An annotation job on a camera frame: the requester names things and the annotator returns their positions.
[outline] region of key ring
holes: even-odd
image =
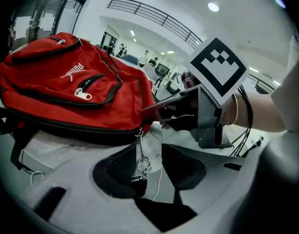
[[[145,180],[148,178],[148,174],[147,174],[147,171],[151,169],[151,162],[150,162],[150,159],[149,157],[147,156],[144,156],[143,154],[143,141],[142,141],[142,135],[143,135],[143,131],[142,131],[142,128],[140,128],[140,133],[138,135],[136,135],[136,137],[140,137],[140,146],[141,146],[141,157],[138,159],[137,163],[136,163],[136,168],[139,172],[142,173],[142,175],[138,176],[138,177],[135,177],[132,179],[132,181],[139,181],[139,180]],[[147,168],[145,169],[141,169],[140,168],[140,163],[142,161],[146,161],[148,163],[148,166]]]
[[[147,163],[148,163],[147,168],[145,168],[145,169],[143,169],[143,170],[139,167],[139,164],[140,164],[140,162],[141,162],[142,160],[146,160]],[[138,160],[138,162],[136,163],[136,168],[138,169],[139,172],[141,172],[142,174],[144,174],[146,171],[148,171],[149,169],[151,169],[151,166],[150,166],[150,159],[149,159],[148,157],[146,157],[146,156],[142,156],[142,157],[140,157],[139,160]]]

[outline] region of railing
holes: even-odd
[[[134,0],[111,0],[108,8],[122,10],[149,19],[187,42],[196,49],[203,41],[177,19],[152,6]]]
[[[269,84],[267,84],[266,82],[260,80],[259,78],[253,75],[249,75],[248,78],[252,80],[252,83],[255,84],[255,89],[260,94],[271,94],[275,90]]]
[[[65,4],[65,9],[74,9],[76,7],[77,1],[75,0],[67,0]]]

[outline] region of puma logo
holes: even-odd
[[[78,63],[78,65],[75,65],[70,71],[68,71],[66,73],[66,75],[61,76],[61,78],[64,78],[66,76],[70,76],[71,81],[73,81],[72,73],[77,73],[77,72],[80,72],[80,71],[85,71],[83,68],[84,68],[84,66],[82,66],[80,63]]]

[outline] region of glass window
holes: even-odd
[[[73,33],[74,24],[79,14],[81,4],[76,0],[67,0],[63,9],[56,33]]]
[[[32,21],[36,16],[39,3],[40,0],[21,0],[15,9],[12,18],[12,28],[15,33],[12,51],[29,42],[29,36],[32,34]]]
[[[37,39],[45,38],[52,35],[56,19],[62,8],[64,0],[47,0],[46,5],[42,11],[39,25]]]

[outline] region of white ceiling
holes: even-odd
[[[163,56],[176,64],[181,64],[185,57],[187,57],[187,54],[181,48],[175,46],[167,39],[147,28],[120,19],[105,18],[105,20],[113,30],[127,39],[133,40],[133,36],[130,32],[132,29],[137,43],[144,45],[157,53],[165,52],[166,54]],[[175,53],[167,54],[167,50],[173,50]]]
[[[180,1],[209,25],[215,24],[230,32],[239,49],[268,57],[284,66],[287,64],[293,24],[274,0]],[[210,11],[207,7],[209,2],[217,3],[219,12]]]

